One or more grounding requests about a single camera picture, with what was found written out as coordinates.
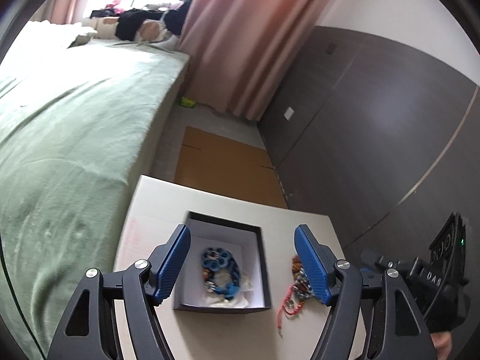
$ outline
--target floor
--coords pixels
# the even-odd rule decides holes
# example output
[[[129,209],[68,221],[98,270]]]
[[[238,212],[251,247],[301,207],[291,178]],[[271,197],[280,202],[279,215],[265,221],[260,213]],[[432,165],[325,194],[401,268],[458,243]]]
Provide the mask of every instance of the floor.
[[[195,108],[186,108],[174,104],[160,137],[152,177],[173,182],[187,126],[265,149],[256,122],[232,114],[221,114],[206,105],[197,104]]]

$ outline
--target brown cardboard sheet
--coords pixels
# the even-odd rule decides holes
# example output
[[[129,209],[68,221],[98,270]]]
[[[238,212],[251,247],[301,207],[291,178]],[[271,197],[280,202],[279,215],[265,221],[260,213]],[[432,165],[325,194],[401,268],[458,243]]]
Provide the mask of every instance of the brown cardboard sheet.
[[[174,183],[287,208],[265,150],[193,127],[185,130]]]

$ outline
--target black cable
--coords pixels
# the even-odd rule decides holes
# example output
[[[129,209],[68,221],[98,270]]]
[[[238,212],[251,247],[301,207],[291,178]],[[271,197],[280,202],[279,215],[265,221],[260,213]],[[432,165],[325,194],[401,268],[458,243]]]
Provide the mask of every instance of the black cable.
[[[21,309],[20,304],[18,303],[18,299],[15,295],[14,286],[12,285],[11,280],[10,280],[10,276],[8,275],[7,264],[5,263],[5,256],[3,255],[3,245],[2,245],[1,234],[0,234],[0,263],[1,263],[1,266],[2,266],[2,269],[3,269],[3,274],[5,275],[5,279],[7,280],[8,288],[10,289],[10,292],[11,292],[11,296],[12,296],[13,301],[15,303],[15,306],[18,310],[18,313],[20,314],[20,317],[21,317],[23,323],[25,324],[25,327],[27,328],[28,333],[30,333],[30,335],[32,336],[32,339],[35,342],[35,345],[37,346],[40,354],[42,355],[42,358],[44,360],[46,360],[45,354],[43,353],[42,348],[40,347],[40,344],[37,341],[37,338],[33,334],[32,329],[28,325],[28,322],[27,322],[25,316],[23,315],[22,309]]]

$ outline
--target dark garment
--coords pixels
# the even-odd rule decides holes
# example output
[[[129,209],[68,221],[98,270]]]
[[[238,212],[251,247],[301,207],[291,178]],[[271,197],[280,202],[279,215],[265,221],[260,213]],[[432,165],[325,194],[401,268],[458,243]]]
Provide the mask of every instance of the dark garment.
[[[111,17],[111,16],[118,16],[119,14],[116,13],[116,10],[114,9],[109,9],[109,8],[104,8],[104,9],[99,9],[96,11],[92,11],[92,14],[90,15],[90,18],[92,17]]]
[[[123,41],[133,42],[135,33],[138,31],[144,20],[161,20],[163,12],[146,11],[143,9],[130,9],[118,17],[117,30],[115,36]]]
[[[165,27],[172,34],[180,36],[182,33],[183,24],[190,9],[191,0],[185,1],[177,10],[169,10],[163,19]]]

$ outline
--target red cord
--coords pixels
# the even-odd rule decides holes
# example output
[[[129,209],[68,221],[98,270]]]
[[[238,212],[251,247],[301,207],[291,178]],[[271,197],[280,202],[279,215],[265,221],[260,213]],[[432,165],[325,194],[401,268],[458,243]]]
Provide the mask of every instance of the red cord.
[[[277,327],[279,330],[282,328],[282,314],[285,312],[285,314],[294,316],[296,315],[302,308],[305,302],[301,301],[298,305],[295,306],[295,308],[292,311],[289,311],[287,307],[287,303],[292,299],[292,292],[293,292],[293,285],[290,286],[289,290],[286,292],[285,299],[283,299],[282,305],[278,309],[278,314],[277,314]]]

